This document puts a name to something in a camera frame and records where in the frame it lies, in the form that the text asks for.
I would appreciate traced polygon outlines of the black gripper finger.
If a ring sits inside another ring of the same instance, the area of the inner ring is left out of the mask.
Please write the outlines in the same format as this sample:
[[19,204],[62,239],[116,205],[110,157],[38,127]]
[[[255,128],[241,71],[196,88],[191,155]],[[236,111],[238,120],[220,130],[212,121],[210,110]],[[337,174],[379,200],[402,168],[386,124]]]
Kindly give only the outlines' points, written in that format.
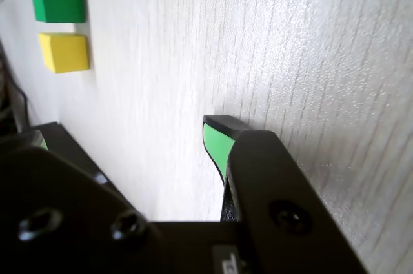
[[340,228],[279,137],[229,115],[203,117],[203,143],[224,166],[255,273],[364,273]]
[[1,139],[1,272],[166,273],[144,216],[40,139]]

